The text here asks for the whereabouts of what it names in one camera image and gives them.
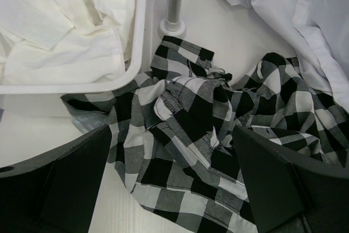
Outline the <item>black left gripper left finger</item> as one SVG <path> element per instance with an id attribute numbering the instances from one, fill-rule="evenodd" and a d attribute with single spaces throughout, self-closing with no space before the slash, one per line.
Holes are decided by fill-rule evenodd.
<path id="1" fill-rule="evenodd" d="M 109 155 L 107 125 L 1 168 L 1 232 L 88 232 Z"/>

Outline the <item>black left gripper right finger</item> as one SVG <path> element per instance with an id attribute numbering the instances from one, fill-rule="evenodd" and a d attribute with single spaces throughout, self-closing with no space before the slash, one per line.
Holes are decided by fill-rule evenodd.
<path id="1" fill-rule="evenodd" d="M 348 168 L 235 127 L 236 149 L 259 232 L 348 232 Z"/>

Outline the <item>black white checkered shirt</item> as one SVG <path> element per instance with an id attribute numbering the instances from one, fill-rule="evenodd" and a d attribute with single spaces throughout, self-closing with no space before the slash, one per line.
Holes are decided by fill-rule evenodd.
<path id="1" fill-rule="evenodd" d="M 109 126 L 109 162 L 145 210 L 193 232 L 256 232 L 234 127 L 345 167 L 348 113 L 306 83 L 296 58 L 268 53 L 230 86 L 213 57 L 164 37 L 151 70 L 127 86 L 62 101 L 79 130 Z"/>

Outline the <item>light grey white shirt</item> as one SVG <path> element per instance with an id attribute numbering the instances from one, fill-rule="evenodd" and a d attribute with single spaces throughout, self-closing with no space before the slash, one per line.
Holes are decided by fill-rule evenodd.
<path id="1" fill-rule="evenodd" d="M 253 10 L 295 50 L 302 77 L 348 109 L 348 0 L 227 0 Z"/>

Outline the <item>white plastic basket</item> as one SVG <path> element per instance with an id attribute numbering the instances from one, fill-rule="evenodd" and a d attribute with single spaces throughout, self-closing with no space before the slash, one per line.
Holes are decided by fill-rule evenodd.
<path id="1" fill-rule="evenodd" d="M 109 82 L 45 85 L 1 86 L 1 109 L 30 117 L 67 117 L 61 96 L 115 91 L 129 84 L 141 70 L 146 17 L 146 0 L 136 0 L 131 60 L 127 71 Z"/>

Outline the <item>clothes rack with metal poles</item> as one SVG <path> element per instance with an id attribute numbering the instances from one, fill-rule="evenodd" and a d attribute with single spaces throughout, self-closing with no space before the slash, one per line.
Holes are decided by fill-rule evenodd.
<path id="1" fill-rule="evenodd" d="M 186 34 L 186 25 L 180 18 L 182 0 L 168 0 L 166 16 L 160 21 L 158 27 L 159 38 L 164 36 L 183 38 Z"/>

